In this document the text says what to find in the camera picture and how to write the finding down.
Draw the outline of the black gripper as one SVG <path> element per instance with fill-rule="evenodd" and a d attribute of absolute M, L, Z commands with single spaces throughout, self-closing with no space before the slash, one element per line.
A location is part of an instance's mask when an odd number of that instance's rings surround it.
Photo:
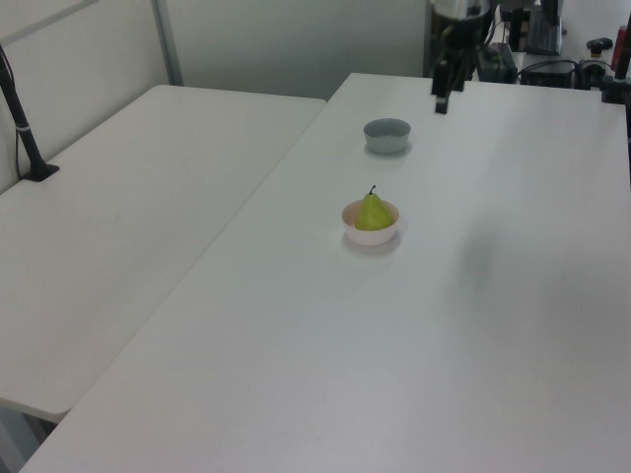
<path fill-rule="evenodd" d="M 435 112 L 446 114 L 451 93 L 451 69 L 454 63 L 452 91 L 462 92 L 468 74 L 468 63 L 463 59 L 483 41 L 486 21 L 479 17 L 471 20 L 438 18 L 440 61 L 434 68 L 431 94 L 436 98 Z"/>

